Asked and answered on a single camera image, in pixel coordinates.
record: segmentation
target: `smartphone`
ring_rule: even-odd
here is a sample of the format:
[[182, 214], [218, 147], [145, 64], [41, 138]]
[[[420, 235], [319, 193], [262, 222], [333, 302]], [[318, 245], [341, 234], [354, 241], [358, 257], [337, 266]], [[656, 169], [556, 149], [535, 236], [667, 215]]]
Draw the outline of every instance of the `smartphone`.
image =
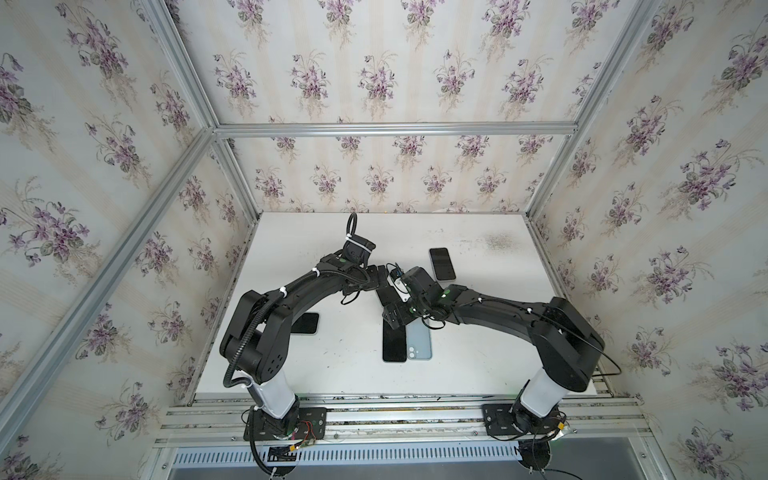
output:
[[296, 335], [314, 335], [317, 333], [317, 321], [320, 319], [319, 313], [304, 313], [290, 327], [290, 332]]
[[405, 362], [406, 328], [393, 329], [386, 320], [382, 320], [382, 359], [385, 362]]
[[453, 271], [447, 248], [430, 248], [429, 258], [432, 260], [432, 269], [437, 280], [456, 280], [456, 272]]

